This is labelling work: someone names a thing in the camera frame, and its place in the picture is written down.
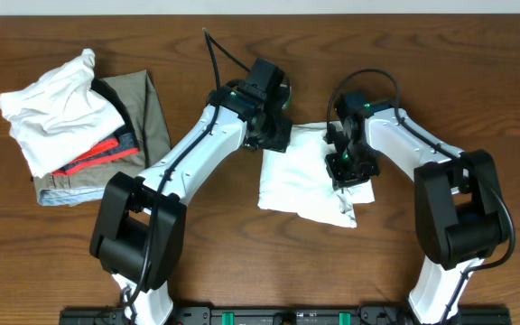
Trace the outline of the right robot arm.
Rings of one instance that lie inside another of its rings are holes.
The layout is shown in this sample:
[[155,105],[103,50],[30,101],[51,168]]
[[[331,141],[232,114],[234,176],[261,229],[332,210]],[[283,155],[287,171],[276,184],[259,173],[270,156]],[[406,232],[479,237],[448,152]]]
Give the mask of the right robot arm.
[[327,124],[334,151],[327,171],[337,190],[377,176],[383,155],[413,182],[415,233],[425,255],[408,309],[397,324],[508,324],[505,308],[463,309],[470,277],[508,260],[515,227],[502,198],[497,169],[484,151],[464,152],[412,121],[393,100],[370,102],[360,93],[334,96]]

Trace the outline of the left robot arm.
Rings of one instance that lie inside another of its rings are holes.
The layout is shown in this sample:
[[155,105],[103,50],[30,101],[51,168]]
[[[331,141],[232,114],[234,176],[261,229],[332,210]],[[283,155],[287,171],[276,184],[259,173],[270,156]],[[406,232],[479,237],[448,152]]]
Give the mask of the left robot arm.
[[291,120],[283,115],[290,81],[258,59],[245,79],[210,92],[199,122],[161,160],[135,177],[107,183],[89,252],[120,286],[119,307],[89,324],[164,324],[173,303],[167,282],[183,248],[187,207],[200,186],[233,152],[285,152]]

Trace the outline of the white printed t-shirt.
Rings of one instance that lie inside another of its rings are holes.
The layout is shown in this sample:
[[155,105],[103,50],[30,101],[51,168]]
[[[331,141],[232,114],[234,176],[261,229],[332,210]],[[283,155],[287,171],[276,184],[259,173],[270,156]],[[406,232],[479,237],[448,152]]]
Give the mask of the white printed t-shirt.
[[264,150],[258,207],[301,218],[355,228],[354,206],[375,201],[372,182],[334,189],[325,156],[335,148],[324,140],[324,122],[295,125],[284,153]]

